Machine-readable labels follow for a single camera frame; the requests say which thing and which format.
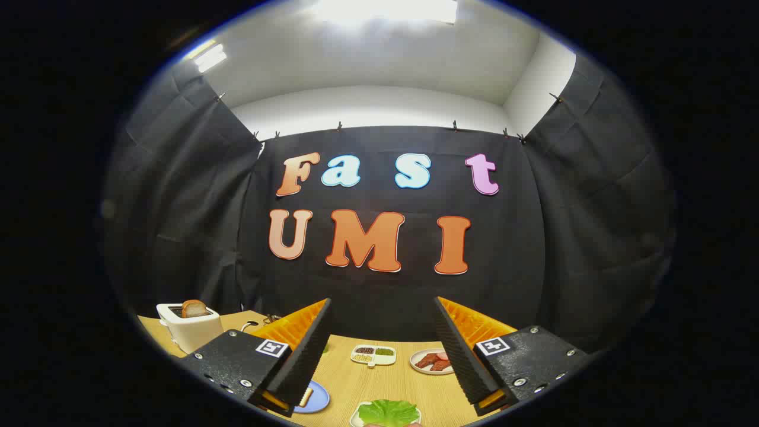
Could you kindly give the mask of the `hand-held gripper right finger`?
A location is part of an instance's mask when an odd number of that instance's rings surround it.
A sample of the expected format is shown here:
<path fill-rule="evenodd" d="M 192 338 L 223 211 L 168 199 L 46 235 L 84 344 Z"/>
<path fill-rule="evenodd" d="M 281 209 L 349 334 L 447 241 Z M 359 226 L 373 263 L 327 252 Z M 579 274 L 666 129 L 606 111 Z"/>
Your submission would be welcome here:
<path fill-rule="evenodd" d="M 437 336 L 477 416 L 532 400 L 592 360 L 542 326 L 516 329 L 447 298 L 433 301 Z"/>

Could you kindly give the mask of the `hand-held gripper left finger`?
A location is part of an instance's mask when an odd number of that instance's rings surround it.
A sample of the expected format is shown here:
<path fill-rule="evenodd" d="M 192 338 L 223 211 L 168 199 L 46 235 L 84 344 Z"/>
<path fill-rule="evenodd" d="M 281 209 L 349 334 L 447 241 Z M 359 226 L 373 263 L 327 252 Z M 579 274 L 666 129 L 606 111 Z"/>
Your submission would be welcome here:
<path fill-rule="evenodd" d="M 331 305 L 322 299 L 254 332 L 226 330 L 180 365 L 242 403 L 290 417 L 330 338 Z"/>

